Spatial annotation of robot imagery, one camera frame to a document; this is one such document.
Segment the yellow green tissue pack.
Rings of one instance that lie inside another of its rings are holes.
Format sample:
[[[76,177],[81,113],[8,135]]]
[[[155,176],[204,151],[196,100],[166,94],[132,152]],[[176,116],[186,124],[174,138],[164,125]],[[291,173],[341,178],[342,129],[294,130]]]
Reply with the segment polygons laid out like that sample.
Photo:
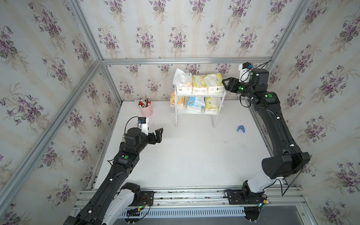
[[[222,83],[223,77],[221,73],[208,74],[204,77],[205,83],[208,87],[208,93],[220,93],[224,91]]]

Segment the blue tissue pack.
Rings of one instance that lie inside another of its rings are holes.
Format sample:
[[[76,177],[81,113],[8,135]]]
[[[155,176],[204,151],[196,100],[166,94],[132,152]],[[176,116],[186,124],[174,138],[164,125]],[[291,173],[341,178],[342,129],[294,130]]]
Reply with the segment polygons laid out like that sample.
[[[201,112],[205,107],[204,97],[189,97],[187,102],[187,109],[193,112]]]

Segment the orange tissue pack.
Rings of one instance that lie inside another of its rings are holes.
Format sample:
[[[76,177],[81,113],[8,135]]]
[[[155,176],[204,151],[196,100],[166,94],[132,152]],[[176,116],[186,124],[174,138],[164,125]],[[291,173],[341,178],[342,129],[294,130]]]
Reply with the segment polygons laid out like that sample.
[[[170,95],[170,107],[184,107],[185,105],[185,97],[184,96],[180,96],[177,97],[177,99],[175,98],[175,93],[172,92]]]

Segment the white tissue box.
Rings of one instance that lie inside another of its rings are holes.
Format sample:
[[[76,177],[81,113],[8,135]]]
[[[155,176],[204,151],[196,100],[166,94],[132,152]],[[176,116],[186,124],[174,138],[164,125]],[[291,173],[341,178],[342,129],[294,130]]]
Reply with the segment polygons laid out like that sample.
[[[193,91],[192,74],[177,68],[172,84],[178,94],[190,94]]]

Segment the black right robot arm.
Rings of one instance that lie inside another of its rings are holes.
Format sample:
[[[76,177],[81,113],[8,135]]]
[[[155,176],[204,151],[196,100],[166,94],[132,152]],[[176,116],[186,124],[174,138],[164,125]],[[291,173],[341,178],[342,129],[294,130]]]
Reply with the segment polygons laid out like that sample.
[[[241,192],[233,194],[230,190],[227,197],[230,203],[262,206],[267,199],[265,189],[280,179],[300,172],[310,161],[310,154],[303,152],[293,139],[276,93],[267,90],[269,72],[254,68],[250,70],[248,77],[248,82],[230,77],[222,83],[227,91],[248,98],[268,131],[273,156],[262,160],[260,172],[243,183]]]

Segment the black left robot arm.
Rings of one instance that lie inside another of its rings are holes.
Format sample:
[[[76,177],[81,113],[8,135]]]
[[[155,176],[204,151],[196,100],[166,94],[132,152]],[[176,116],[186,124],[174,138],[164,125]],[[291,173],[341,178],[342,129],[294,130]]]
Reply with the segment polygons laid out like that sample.
[[[140,152],[148,144],[162,141],[163,129],[145,134],[140,128],[130,128],[124,134],[119,152],[112,161],[112,166],[91,200],[76,215],[69,216],[65,225],[112,225],[128,206],[134,202],[139,185],[120,189],[140,159]]]

